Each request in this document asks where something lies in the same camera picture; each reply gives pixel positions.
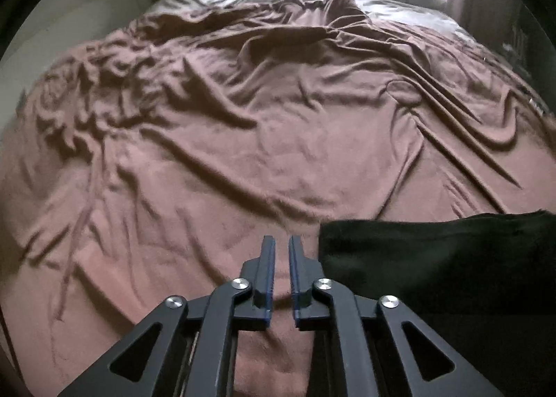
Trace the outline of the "black sleeveless shirt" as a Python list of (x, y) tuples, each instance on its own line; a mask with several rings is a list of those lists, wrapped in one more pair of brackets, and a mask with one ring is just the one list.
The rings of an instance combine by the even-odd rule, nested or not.
[(323, 224), (325, 276), (395, 295), (507, 396), (555, 392), (555, 217)]

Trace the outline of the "brown bed blanket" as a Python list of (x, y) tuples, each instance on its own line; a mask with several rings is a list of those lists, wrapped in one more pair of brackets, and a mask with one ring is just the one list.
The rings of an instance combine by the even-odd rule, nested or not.
[(555, 217), (555, 118), (481, 45), (355, 0), (148, 14), (60, 57), (1, 141), (1, 312), (54, 396), (168, 295), (195, 299), (276, 241), (270, 329), (239, 396), (301, 396), (312, 339), (287, 243), (323, 224)]

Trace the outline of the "white padded headboard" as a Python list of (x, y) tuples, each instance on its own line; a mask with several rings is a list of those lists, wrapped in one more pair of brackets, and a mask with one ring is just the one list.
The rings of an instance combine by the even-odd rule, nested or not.
[(24, 91), (68, 49), (106, 37), (137, 18), (150, 0), (41, 0), (1, 59), (1, 125)]

